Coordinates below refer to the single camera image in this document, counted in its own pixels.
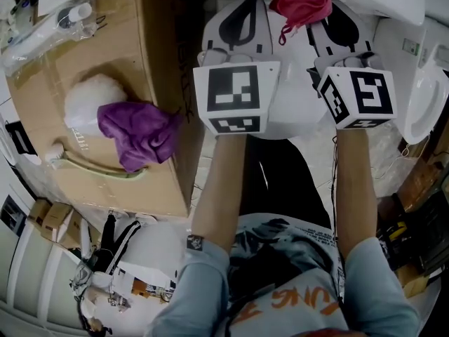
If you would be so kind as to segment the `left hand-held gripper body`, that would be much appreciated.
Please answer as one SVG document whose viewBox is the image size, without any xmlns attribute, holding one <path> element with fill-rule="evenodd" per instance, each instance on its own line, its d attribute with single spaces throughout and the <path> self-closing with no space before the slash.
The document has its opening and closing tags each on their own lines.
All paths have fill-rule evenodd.
<svg viewBox="0 0 449 337">
<path fill-rule="evenodd" d="M 220 49 L 203 51 L 198 59 L 193 69 L 198 113 L 211 133 L 264 133 L 281 63 Z"/>
</svg>

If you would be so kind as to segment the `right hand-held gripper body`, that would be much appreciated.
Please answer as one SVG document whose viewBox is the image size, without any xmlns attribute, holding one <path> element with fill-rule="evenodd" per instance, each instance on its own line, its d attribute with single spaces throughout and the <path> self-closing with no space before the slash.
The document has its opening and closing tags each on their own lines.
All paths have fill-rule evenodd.
<svg viewBox="0 0 449 337">
<path fill-rule="evenodd" d="M 337 130 L 375 128 L 397 118 L 393 75 L 378 54 L 318 57 L 307 71 Z"/>
</svg>

